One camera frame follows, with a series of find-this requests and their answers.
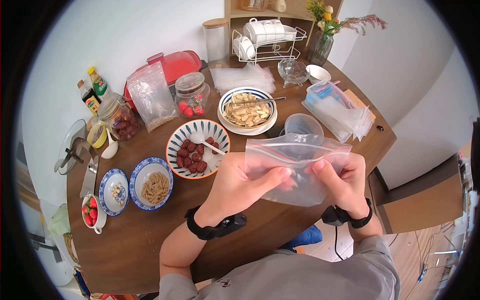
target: wooden table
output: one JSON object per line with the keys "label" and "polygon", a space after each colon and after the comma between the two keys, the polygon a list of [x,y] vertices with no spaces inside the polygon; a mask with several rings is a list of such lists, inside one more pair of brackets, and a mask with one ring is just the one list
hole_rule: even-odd
{"label": "wooden table", "polygon": [[[232,59],[231,67],[241,68],[244,63]],[[301,105],[305,99],[306,82],[302,87],[289,85],[282,88],[276,66],[278,61],[260,63],[268,66],[275,77],[277,90],[274,97],[286,96],[287,100],[278,102],[278,120],[281,125],[293,113],[306,113]],[[369,134],[359,143],[349,140],[352,152],[365,157],[366,172],[370,173],[390,149],[396,137],[392,129],[370,100],[340,70],[330,62],[324,65],[332,75],[332,80],[340,80],[342,90],[350,89],[376,116]],[[203,70],[207,83],[212,88],[209,101],[212,102],[206,119],[218,121],[216,108],[221,95],[214,89],[208,69]],[[95,193],[103,175],[111,168],[122,169],[130,177],[133,168],[144,158],[158,156],[165,159],[167,139],[171,133],[188,120],[179,117],[152,133],[147,133],[142,124],[137,136],[128,142],[121,142],[118,153],[109,160],[100,158]],[[384,131],[376,126],[381,125]],[[334,138],[324,128],[325,136]],[[230,133],[231,151],[245,150],[247,136]],[[266,134],[256,136],[266,138]],[[105,146],[98,150],[100,154]],[[158,252],[163,240],[182,222],[185,211],[205,201],[215,176],[202,180],[187,180],[174,175],[175,187],[169,201],[161,209],[153,212],[143,211],[129,201],[122,214],[108,217],[103,233],[97,235],[87,228],[81,218],[82,200],[79,192],[85,174],[85,165],[77,165],[67,177],[67,198],[70,225],[75,249],[82,266],[83,276],[88,287],[94,292],[111,294],[135,294],[158,291]],[[330,203],[330,197],[317,206],[305,208],[259,200],[244,213],[248,224],[221,239],[207,242],[197,260],[192,265],[195,282],[214,276],[222,276],[233,268],[258,260],[272,250],[286,243],[320,219]]]}

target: white ladle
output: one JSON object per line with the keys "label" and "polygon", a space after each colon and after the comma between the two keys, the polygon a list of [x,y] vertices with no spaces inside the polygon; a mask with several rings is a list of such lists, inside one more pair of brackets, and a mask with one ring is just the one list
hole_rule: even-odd
{"label": "white ladle", "polygon": [[108,147],[103,150],[102,158],[109,159],[112,158],[119,149],[119,143],[117,141],[113,141],[112,136],[110,135],[110,131],[107,128],[107,135],[108,135]]}
{"label": "white ladle", "polygon": [[203,133],[201,132],[193,132],[191,135],[190,135],[190,140],[192,142],[194,142],[195,144],[204,144],[205,146],[207,146],[208,148],[212,149],[213,151],[216,151],[217,153],[221,154],[221,155],[225,155],[226,153],[223,152],[222,150],[219,150],[215,147],[213,147],[212,145],[210,145],[209,143],[206,143],[205,142],[205,137],[203,135]]}

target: black wrist mount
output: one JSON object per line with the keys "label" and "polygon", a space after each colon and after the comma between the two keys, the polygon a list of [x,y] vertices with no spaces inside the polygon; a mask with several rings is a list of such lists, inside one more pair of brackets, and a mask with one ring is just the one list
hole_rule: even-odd
{"label": "black wrist mount", "polygon": [[368,212],[368,216],[363,219],[353,219],[345,210],[335,205],[335,207],[329,206],[327,209],[325,209],[324,213],[322,214],[322,221],[325,224],[333,226],[341,226],[345,222],[350,222],[353,228],[362,228],[368,224],[373,214],[372,203],[370,199],[365,198],[365,200],[367,201],[370,211]]}
{"label": "black wrist mount", "polygon": [[247,217],[242,213],[238,213],[233,216],[226,217],[215,227],[205,226],[202,228],[198,226],[193,219],[193,216],[199,208],[200,205],[187,210],[185,218],[187,219],[188,229],[201,240],[221,238],[247,224]]}

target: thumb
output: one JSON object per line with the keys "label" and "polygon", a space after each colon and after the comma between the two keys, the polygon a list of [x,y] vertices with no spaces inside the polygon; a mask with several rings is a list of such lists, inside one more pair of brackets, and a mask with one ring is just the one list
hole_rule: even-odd
{"label": "thumb", "polygon": [[256,192],[265,194],[269,190],[277,187],[292,174],[292,170],[284,167],[273,168],[265,175],[251,182],[251,186]]}
{"label": "thumb", "polygon": [[332,165],[328,161],[324,159],[317,161],[312,169],[318,179],[330,189],[334,196],[343,193],[347,188],[347,183],[336,174]]}

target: white bowl with green leaf pattern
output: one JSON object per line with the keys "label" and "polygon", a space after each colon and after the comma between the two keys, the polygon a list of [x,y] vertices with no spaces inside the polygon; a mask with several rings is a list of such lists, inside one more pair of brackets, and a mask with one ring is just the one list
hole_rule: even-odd
{"label": "white bowl with green leaf pattern", "polygon": [[204,172],[191,173],[188,168],[179,167],[177,165],[177,151],[180,150],[182,143],[186,139],[190,139],[192,132],[202,132],[205,140],[211,136],[214,142],[218,143],[218,148],[225,153],[230,151],[230,137],[225,128],[217,122],[207,119],[197,119],[191,120],[178,127],[168,139],[166,158],[170,169],[178,176],[186,179],[201,179],[212,175],[218,170],[223,155],[213,154],[210,148],[204,147],[203,161],[207,163],[207,168]]}

